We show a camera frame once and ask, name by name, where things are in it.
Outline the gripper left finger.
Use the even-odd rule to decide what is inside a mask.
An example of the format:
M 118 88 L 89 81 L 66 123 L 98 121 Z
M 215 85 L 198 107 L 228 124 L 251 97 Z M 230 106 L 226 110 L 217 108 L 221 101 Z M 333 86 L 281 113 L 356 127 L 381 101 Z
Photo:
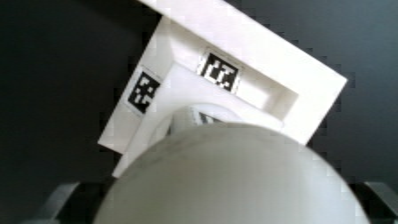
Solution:
M 23 224 L 93 224 L 107 191 L 107 183 L 61 184 Z

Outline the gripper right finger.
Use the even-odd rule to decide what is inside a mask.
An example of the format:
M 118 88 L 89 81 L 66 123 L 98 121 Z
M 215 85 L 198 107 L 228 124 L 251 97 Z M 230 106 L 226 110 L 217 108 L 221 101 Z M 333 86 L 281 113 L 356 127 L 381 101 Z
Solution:
M 372 224 L 398 224 L 398 193 L 384 182 L 350 185 Z

